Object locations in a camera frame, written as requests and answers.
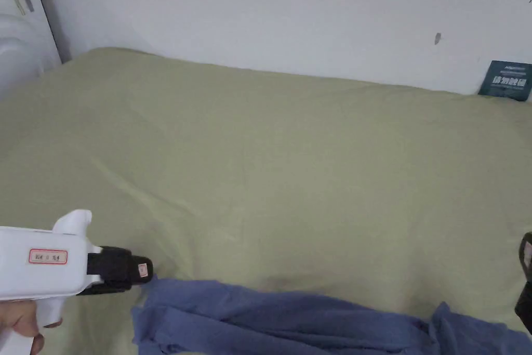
black object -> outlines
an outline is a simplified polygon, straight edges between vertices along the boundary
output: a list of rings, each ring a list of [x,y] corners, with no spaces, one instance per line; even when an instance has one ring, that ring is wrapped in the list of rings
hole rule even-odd
[[[134,256],[125,248],[102,248],[101,253],[88,254],[87,274],[100,275],[103,283],[87,287],[78,295],[123,293],[152,280],[153,264],[149,258]]]
[[[515,306],[515,313],[527,330],[532,334],[532,232],[529,232],[523,238],[519,246],[519,261],[527,277],[527,284],[521,293],[517,305]]]

bedding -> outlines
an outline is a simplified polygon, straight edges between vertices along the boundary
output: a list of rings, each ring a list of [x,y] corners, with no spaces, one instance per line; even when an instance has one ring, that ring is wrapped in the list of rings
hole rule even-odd
[[[528,103],[97,49],[0,102],[0,184],[1,224],[87,208],[160,277],[524,330]],[[136,353],[141,301],[70,298],[43,353]]]

blue cloth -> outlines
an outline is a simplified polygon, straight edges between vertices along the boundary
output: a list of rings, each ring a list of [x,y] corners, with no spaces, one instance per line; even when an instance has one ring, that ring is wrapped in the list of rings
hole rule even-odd
[[[259,293],[215,281],[154,280],[132,310],[140,355],[523,355],[524,333],[452,313],[429,323],[301,292]]]

hand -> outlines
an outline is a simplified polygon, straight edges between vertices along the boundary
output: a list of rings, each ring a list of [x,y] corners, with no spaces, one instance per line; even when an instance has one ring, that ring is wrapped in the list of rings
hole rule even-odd
[[[37,304],[34,301],[15,301],[0,303],[0,331],[11,328],[25,337],[35,337],[31,346],[31,354],[37,355],[44,347],[44,337],[37,326]],[[63,323],[46,326],[58,327]]]

light green fabric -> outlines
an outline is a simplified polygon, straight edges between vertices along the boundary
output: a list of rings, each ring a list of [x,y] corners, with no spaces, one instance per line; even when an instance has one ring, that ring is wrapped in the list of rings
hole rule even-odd
[[[0,102],[0,135],[2,224],[87,208],[162,276],[523,329],[529,104],[99,49]],[[136,353],[139,296],[71,298],[44,353]]]

